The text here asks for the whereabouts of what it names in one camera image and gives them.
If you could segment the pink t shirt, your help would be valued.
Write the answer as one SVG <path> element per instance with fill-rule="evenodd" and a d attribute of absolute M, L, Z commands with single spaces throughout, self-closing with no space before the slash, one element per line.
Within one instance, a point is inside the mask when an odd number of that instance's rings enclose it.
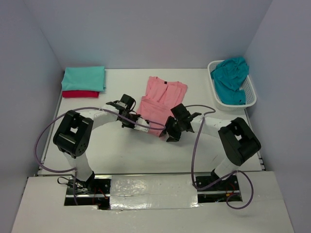
<path fill-rule="evenodd" d="M 182 103 L 187 89 L 188 86 L 184 83 L 167 82 L 150 76 L 137 113 L 150 120 L 151 127 L 157 127 L 155 122 L 164 125 L 168 117 L 173 115 L 171 109 Z"/>

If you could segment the mint green t shirt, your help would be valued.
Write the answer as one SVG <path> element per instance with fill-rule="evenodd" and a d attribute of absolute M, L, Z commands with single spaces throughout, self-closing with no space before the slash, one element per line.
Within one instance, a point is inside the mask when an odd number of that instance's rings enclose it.
<path fill-rule="evenodd" d="M 67 67 L 61 85 L 63 91 L 104 92 L 105 67 Z"/>

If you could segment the red t shirt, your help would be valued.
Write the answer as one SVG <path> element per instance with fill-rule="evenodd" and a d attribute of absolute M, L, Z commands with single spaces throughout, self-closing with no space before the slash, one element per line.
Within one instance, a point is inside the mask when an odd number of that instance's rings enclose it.
<path fill-rule="evenodd" d="M 85 91 L 85 90 L 63 91 L 62 97 L 64 98 L 98 98 L 99 92 Z"/>

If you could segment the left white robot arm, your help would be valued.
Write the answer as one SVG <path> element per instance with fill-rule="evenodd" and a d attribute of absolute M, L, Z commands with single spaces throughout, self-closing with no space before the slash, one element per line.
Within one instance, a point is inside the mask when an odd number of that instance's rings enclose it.
<path fill-rule="evenodd" d="M 101 109 L 91 108 L 84 112 L 69 110 L 65 113 L 53 143 L 64 154 L 70 166 L 76 169 L 73 175 L 83 193 L 90 193 L 95 188 L 95 173 L 86 157 L 92 130 L 115 121 L 121 121 L 123 127 L 134 128 L 133 123 L 121 116 L 137 121 L 139 116 L 130 113 L 135 104 L 134 98 L 124 94 L 120 100 L 107 102 Z"/>

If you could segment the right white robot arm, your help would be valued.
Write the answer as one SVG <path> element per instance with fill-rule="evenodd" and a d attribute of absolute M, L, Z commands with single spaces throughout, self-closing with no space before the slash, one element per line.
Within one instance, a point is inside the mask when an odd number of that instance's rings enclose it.
<path fill-rule="evenodd" d="M 207 108 L 210 111 L 204 114 L 191 114 L 183 104 L 177 105 L 171 109 L 172 116 L 167 118 L 165 129 L 160 134 L 161 137 L 167 136 L 167 142 L 178 142 L 182 132 L 197 134 L 190 172 L 192 185 L 198 191 L 212 186 L 217 190 L 224 189 L 228 184 L 228 178 L 236 174 L 238 168 L 261 149 L 261 143 L 243 118 L 223 120 L 208 117 L 208 114 L 215 113 L 216 110 L 209 106 Z M 211 183 L 204 187 L 199 187 L 194 177 L 195 156 L 201 134 L 218 138 L 225 151 L 225 158 L 211 172 Z"/>

